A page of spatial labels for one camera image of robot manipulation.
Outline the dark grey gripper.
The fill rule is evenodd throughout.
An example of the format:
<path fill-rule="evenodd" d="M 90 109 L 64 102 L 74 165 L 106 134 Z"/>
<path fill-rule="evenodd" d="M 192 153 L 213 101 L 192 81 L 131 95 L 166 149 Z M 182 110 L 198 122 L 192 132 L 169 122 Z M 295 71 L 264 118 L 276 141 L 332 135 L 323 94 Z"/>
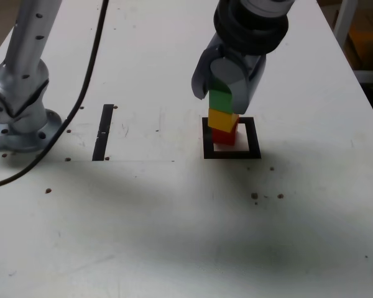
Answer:
<path fill-rule="evenodd" d="M 245 114 L 265 69 L 265 55 L 243 55 L 214 34 L 191 79 L 193 94 L 204 99 L 210 90 L 231 95 L 235 114 Z"/>

